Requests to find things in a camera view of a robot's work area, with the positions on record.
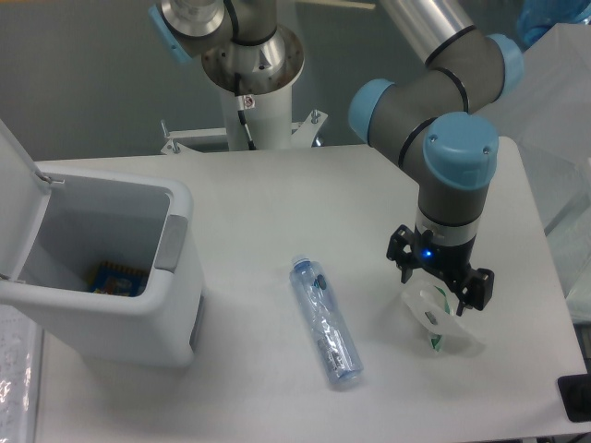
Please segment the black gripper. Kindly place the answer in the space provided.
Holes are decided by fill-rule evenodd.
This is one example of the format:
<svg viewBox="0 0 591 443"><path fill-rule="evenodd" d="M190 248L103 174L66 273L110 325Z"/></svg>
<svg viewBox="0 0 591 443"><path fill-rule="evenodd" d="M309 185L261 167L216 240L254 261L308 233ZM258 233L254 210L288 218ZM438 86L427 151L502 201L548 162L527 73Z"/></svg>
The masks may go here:
<svg viewBox="0 0 591 443"><path fill-rule="evenodd" d="M408 282L414 269L422 269L448 287L458 287L458 317L466 309L482 311L492 297L495 273L471 266L477 227L478 220L463 226L427 223L414 230L400 225L391 235L386 257L401 271L401 282Z"/></svg>

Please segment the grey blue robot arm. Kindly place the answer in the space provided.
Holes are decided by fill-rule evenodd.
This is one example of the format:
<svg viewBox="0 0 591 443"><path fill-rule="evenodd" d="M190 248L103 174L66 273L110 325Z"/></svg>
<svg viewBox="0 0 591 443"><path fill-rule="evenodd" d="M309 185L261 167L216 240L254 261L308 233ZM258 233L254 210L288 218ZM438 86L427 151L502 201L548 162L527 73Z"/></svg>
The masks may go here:
<svg viewBox="0 0 591 443"><path fill-rule="evenodd" d="M348 111L356 135L419 188L416 222L392 234L387 257L402 281L422 269L447 285L460 310L482 310L494 274L473 268L470 256L500 137L478 111L516 87L523 56L513 40L481 33L455 1L387 1L384 8L426 67L403 86L371 80ZM275 2L157 1L149 15L174 58L199 58L226 95L231 150L294 146L290 107L263 103L289 90L304 64Z"/></svg>

